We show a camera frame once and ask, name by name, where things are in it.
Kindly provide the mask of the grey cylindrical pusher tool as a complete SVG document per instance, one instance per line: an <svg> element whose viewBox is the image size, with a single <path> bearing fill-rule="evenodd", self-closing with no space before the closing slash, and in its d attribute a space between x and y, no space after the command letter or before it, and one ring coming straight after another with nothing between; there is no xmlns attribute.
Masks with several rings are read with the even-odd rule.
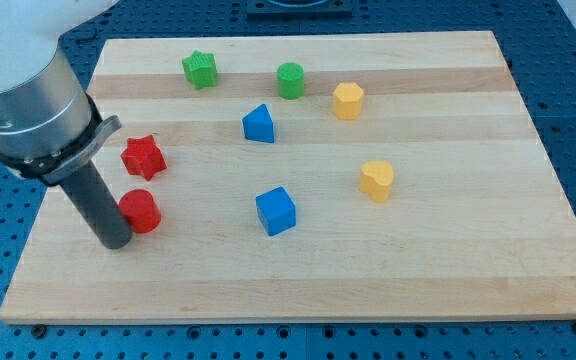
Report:
<svg viewBox="0 0 576 360"><path fill-rule="evenodd" d="M104 247L115 250L130 242L133 231L92 161L64 178L60 187Z"/></svg>

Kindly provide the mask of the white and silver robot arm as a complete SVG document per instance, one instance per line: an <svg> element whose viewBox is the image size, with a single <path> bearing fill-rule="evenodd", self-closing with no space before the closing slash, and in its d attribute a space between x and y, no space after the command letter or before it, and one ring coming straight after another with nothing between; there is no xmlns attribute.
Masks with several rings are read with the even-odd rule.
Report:
<svg viewBox="0 0 576 360"><path fill-rule="evenodd" d="M132 231L92 158L121 124L101 117L59 45L113 4L0 1L0 161L22 178L61 187L100 242L119 249Z"/></svg>

